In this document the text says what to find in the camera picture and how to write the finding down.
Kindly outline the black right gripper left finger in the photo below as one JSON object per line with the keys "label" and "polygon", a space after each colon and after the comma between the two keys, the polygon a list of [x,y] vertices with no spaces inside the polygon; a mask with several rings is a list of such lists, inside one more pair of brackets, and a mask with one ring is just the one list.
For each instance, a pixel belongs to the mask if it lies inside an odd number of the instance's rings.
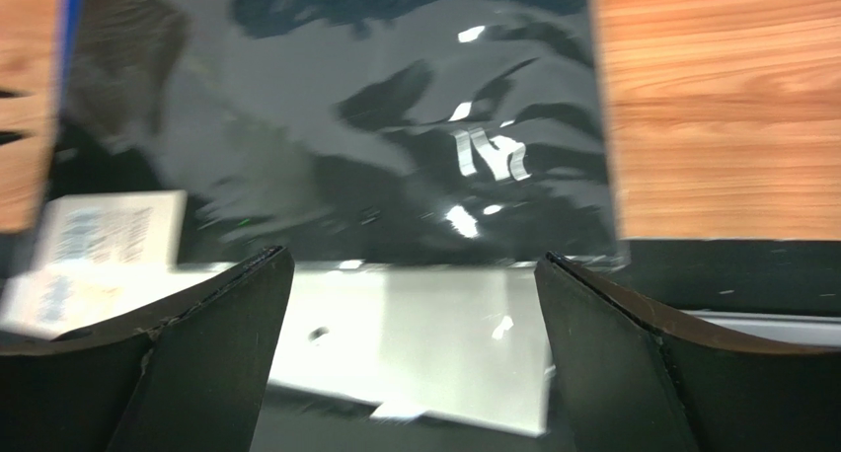
{"label": "black right gripper left finger", "polygon": [[1,348],[5,451],[246,451],[288,306],[266,249],[146,306]]}

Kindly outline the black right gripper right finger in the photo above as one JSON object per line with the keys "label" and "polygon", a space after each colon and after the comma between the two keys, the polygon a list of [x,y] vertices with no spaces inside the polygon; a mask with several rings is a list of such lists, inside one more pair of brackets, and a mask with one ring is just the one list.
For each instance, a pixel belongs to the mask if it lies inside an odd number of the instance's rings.
{"label": "black right gripper right finger", "polygon": [[554,254],[535,280],[580,451],[836,451],[840,352],[683,313]]}

